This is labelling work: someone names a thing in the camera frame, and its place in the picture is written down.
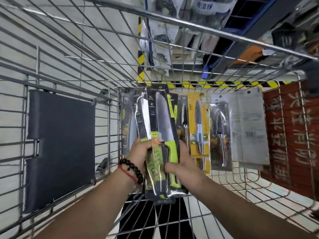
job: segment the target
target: forearm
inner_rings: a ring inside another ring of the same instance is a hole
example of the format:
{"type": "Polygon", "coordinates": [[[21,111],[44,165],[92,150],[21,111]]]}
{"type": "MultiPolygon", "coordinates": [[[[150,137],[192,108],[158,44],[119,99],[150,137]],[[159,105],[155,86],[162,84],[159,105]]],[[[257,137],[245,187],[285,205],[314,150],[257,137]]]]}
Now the forearm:
{"type": "Polygon", "coordinates": [[[133,187],[130,177],[120,169],[115,170],[59,215],[36,239],[105,239],[133,187]]]}
{"type": "Polygon", "coordinates": [[[316,238],[206,177],[192,194],[206,205],[234,239],[316,238]]]}

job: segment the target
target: black pants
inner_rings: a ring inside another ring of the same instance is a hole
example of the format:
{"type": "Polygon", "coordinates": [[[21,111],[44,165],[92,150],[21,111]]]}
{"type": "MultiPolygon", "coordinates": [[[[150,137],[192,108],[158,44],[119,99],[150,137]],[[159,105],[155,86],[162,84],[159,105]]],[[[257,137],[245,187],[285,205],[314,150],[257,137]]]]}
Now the black pants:
{"type": "MultiPolygon", "coordinates": [[[[130,203],[125,203],[123,206],[122,213],[129,206],[130,203]]],[[[161,239],[178,239],[178,234],[180,234],[181,239],[196,239],[195,235],[192,233],[189,221],[183,221],[178,223],[179,217],[181,220],[188,219],[188,214],[183,198],[176,198],[176,203],[171,205],[157,205],[154,206],[154,202],[151,201],[140,201],[136,206],[134,206],[125,217],[120,221],[120,231],[127,232],[132,229],[141,229],[143,227],[151,227],[155,225],[155,212],[158,218],[158,224],[166,224],[159,226],[159,232],[161,239]]],[[[118,239],[151,239],[154,233],[154,227],[149,229],[144,229],[125,233],[118,235],[118,239]]]]}

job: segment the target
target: red board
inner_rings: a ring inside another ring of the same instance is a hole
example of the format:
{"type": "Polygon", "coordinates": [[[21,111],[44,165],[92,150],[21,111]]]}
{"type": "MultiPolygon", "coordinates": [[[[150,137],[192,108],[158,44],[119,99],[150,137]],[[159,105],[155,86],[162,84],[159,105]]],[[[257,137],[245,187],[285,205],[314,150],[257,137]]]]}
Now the red board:
{"type": "Polygon", "coordinates": [[[319,199],[319,98],[305,81],[264,93],[270,167],[261,177],[319,199]]]}

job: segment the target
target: lime green handle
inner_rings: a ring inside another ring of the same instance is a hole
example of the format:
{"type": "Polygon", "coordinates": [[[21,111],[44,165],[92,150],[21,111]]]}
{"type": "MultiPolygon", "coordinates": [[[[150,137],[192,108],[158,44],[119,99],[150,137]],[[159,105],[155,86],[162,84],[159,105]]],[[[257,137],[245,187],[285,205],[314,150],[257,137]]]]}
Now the lime green handle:
{"type": "MultiPolygon", "coordinates": [[[[178,156],[177,156],[177,149],[176,149],[175,141],[167,141],[164,144],[169,147],[169,160],[168,161],[178,163],[178,156]]],[[[175,179],[174,174],[170,173],[169,177],[171,179],[170,186],[175,187],[175,188],[181,188],[181,183],[179,181],[176,183],[176,179],[175,179]]]]}

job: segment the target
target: yellow and black striped tape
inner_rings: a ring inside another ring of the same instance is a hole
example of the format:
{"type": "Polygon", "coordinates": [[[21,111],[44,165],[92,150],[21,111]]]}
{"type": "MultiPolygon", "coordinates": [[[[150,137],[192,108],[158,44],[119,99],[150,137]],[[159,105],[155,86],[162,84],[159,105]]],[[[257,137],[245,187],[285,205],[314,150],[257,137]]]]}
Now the yellow and black striped tape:
{"type": "MultiPolygon", "coordinates": [[[[141,22],[141,17],[138,17],[138,36],[141,35],[141,31],[142,31],[142,22],[141,22]]],[[[139,50],[138,51],[138,64],[143,66],[145,62],[145,56],[144,56],[144,52],[139,50]]],[[[145,79],[145,71],[144,71],[144,67],[138,66],[138,82],[142,82],[141,85],[145,85],[145,83],[143,82],[145,79]]],[[[251,86],[259,86],[259,87],[270,87],[270,88],[277,88],[278,87],[278,83],[275,81],[161,81],[168,84],[169,88],[206,88],[206,89],[210,89],[210,88],[234,88],[234,87],[238,87],[238,88],[242,88],[243,86],[245,87],[251,87],[251,86]]],[[[280,81],[279,84],[280,85],[287,85],[290,84],[290,81],[280,81]]]]}

